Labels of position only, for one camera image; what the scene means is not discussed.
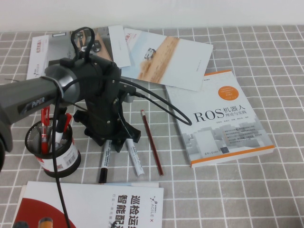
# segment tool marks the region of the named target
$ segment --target pen holder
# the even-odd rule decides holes
[[[47,135],[50,135],[52,132],[52,124],[53,120],[50,119],[50,124],[47,127]],[[50,177],[55,177],[52,149],[48,154],[41,153],[41,133],[42,124],[41,121],[39,121],[27,132],[25,136],[25,146],[29,152],[35,155],[44,172]],[[72,174],[81,162],[81,155],[75,146],[71,125],[68,125],[66,132],[63,133],[61,142],[62,146],[55,151],[58,170],[57,175],[59,178]]]

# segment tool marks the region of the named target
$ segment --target pencil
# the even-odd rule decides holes
[[[156,150],[156,147],[155,147],[152,135],[151,135],[149,125],[148,125],[147,117],[146,117],[146,114],[144,113],[143,109],[141,110],[141,113],[142,113],[142,121],[143,121],[144,127],[146,129],[147,135],[149,137],[150,146],[152,148],[155,163],[157,165],[158,173],[160,174],[160,176],[163,176],[163,171],[162,171],[162,165],[161,165],[161,162],[160,162],[160,158],[158,157],[157,150]]]

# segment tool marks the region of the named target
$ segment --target grid tablecloth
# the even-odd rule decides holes
[[[113,152],[109,182],[159,181],[164,188],[163,228],[299,228],[304,225],[304,26],[150,29],[153,33],[214,45],[208,72],[231,69],[277,148],[273,153],[190,168],[175,120],[148,101],[124,104],[142,131],[136,148],[145,171],[137,178],[124,147]],[[50,32],[0,35],[0,84],[25,80],[31,38]],[[163,86],[140,82],[166,98]],[[146,111],[165,175],[160,177],[140,116]],[[14,149],[0,174],[0,226],[10,228],[21,186],[54,181],[24,145],[31,115],[12,126]],[[80,167],[61,182],[97,183],[101,148],[72,122]]]

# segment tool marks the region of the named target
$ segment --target agile x logo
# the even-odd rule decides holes
[[[155,196],[152,198],[150,198],[152,201],[154,201],[155,204],[157,204],[157,201],[155,201]]]
[[[150,222],[154,222],[154,215],[156,214],[156,210],[157,210],[157,201],[155,200],[155,196],[152,198],[150,198],[151,200],[151,210],[150,210]]]

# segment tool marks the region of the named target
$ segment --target screw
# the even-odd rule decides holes
[[[116,99],[113,101],[113,104],[115,104],[117,101],[118,101],[118,98],[116,98]]]

